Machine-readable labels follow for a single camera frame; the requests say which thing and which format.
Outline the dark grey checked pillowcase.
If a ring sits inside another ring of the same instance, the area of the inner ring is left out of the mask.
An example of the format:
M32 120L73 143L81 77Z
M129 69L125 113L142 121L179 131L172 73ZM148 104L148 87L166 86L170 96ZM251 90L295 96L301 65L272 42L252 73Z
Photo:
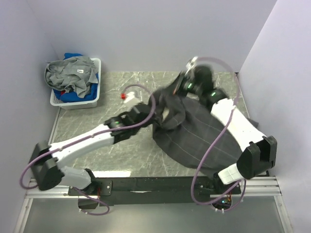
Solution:
M153 140L173 160L196 169L211 143L224 128L199 101L171 95L167 88L153 92L156 116ZM200 171L212 177L214 173L237 162L240 146L226 131L212 148Z

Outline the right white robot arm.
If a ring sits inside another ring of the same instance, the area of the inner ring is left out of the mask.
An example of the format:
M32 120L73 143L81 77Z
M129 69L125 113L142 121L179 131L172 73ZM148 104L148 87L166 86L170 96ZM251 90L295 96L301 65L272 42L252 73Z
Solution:
M173 94L197 95L200 103L224 125L238 143L241 156L236 163L219 171L218 179L213 182L214 190L223 194L231 183L241 179L249 180L273 168L276 164L277 140L253 126L236 107L234 99L214 86L212 76L208 66L190 62L186 71L180 73Z

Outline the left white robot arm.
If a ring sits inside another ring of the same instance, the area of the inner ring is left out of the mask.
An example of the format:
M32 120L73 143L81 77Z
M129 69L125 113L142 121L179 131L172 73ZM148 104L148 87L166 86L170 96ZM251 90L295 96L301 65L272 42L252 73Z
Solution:
M48 144L43 140L35 145L31 160L31 171L41 191L57 185L79 188L84 194L96 192L97 181L90 169L75 169L69 163L87 153L111 146L136 135L155 120L154 108L138 103L130 111L106 120L93 130L68 139Z

